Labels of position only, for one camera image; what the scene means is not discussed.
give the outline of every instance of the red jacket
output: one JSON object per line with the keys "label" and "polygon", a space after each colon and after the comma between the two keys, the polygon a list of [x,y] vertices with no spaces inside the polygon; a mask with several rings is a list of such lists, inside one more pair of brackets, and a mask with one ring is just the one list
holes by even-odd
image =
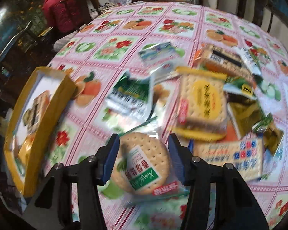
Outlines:
{"label": "red jacket", "polygon": [[[48,26],[57,27],[60,32],[66,33],[72,31],[74,25],[68,16],[64,4],[60,3],[60,1],[62,0],[45,0],[43,12],[47,19]],[[76,25],[81,26],[83,24],[83,19],[76,1],[68,1],[68,9]]]}

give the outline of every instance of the person in red jacket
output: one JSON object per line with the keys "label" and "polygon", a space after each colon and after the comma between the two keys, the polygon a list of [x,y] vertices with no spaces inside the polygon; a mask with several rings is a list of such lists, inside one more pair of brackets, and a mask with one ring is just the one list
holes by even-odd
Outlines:
{"label": "person in red jacket", "polygon": [[[62,36],[67,35],[75,30],[74,24],[68,15],[68,12],[62,0],[45,0],[43,6],[43,12],[47,19],[49,27],[56,27]],[[75,0],[68,1],[68,10],[72,16],[72,20],[76,26],[83,25],[83,19],[80,13],[80,9],[77,6]]]}

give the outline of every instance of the round table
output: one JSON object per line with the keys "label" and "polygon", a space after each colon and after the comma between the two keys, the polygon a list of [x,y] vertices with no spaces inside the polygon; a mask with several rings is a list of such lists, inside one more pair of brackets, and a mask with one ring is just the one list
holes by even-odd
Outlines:
{"label": "round table", "polygon": [[[63,47],[50,66],[69,73],[74,81],[94,75],[95,82],[89,87],[94,98],[81,96],[68,105],[53,136],[45,174],[56,162],[76,164],[105,145],[113,132],[105,123],[105,96],[126,69],[135,77],[148,75],[138,51],[169,41],[189,66],[204,44],[232,52],[232,46],[248,48],[258,56],[264,80],[280,92],[279,101],[256,88],[264,112],[273,114],[275,125],[285,134],[275,156],[266,151],[261,180],[248,183],[273,228],[288,211],[288,53],[277,39],[258,26],[208,7],[177,2],[115,7],[93,20]],[[166,141],[175,120],[178,82],[166,81],[164,87],[170,91],[160,133]],[[122,199],[110,200],[100,194],[100,202],[108,229],[179,229],[187,198],[125,208]],[[72,189],[72,203],[74,220],[77,220],[76,186]],[[212,203],[210,228],[213,211]]]}

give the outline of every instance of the rectangular cracker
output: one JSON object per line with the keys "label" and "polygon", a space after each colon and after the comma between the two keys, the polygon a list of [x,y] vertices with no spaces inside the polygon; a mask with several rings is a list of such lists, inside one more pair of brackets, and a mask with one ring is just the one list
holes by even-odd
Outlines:
{"label": "rectangular cracker", "polygon": [[[239,62],[242,67],[233,64],[232,62],[213,54],[213,51],[217,51],[232,60]],[[247,80],[249,83],[253,83],[253,78],[251,73],[247,68],[243,67],[243,61],[240,56],[230,53],[223,48],[216,47],[214,45],[207,45],[206,49],[202,53],[202,59],[200,63],[207,67],[208,70],[220,73],[226,73],[229,76],[240,76]]]}
{"label": "rectangular cracker", "polygon": [[[213,97],[208,97],[206,100],[204,95],[206,89],[197,84],[199,82],[207,82],[210,85],[207,93]],[[181,77],[180,83],[180,104],[178,108],[178,124],[180,127],[187,129],[204,128],[209,132],[222,132],[226,130],[226,98],[223,92],[224,83],[209,77],[204,77],[195,74],[184,74]],[[198,99],[198,94],[202,94],[202,99]],[[215,104],[214,98],[220,98],[220,112],[217,116],[212,116]],[[203,113],[201,109],[203,104],[209,103],[208,109],[212,112],[209,116]]]}
{"label": "rectangular cracker", "polygon": [[263,150],[262,138],[252,138],[237,142],[197,144],[193,148],[193,155],[217,166],[231,163],[245,181],[250,181],[262,176]]}

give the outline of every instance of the table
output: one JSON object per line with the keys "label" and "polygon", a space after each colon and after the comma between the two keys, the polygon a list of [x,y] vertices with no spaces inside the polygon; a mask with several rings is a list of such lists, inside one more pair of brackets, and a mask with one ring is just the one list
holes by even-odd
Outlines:
{"label": "table", "polygon": [[[126,26],[130,21],[136,23]],[[110,9],[75,35],[50,65],[68,72],[74,81],[94,72],[96,82],[91,89],[95,97],[91,101],[83,97],[69,103],[54,133],[44,172],[56,162],[76,164],[105,144],[112,133],[103,120],[107,113],[103,101],[109,89],[125,69],[135,77],[147,76],[138,51],[150,44],[168,41],[189,66],[193,65],[196,51],[206,43],[229,51],[233,51],[235,45],[248,48],[258,56],[264,80],[279,91],[280,101],[275,99],[275,94],[264,94],[256,88],[264,112],[273,114],[276,126],[285,135],[274,157],[265,153],[261,180],[248,183],[273,228],[288,210],[288,53],[277,39],[256,25],[208,7],[175,2],[125,5]],[[174,124],[178,81],[166,81],[164,87],[170,91],[160,131],[162,140],[166,141]],[[101,194],[100,202],[108,229],[148,230],[154,226],[178,229],[187,199],[174,198],[124,208],[121,199],[110,200]],[[77,220],[76,186],[72,189],[72,203]]]}

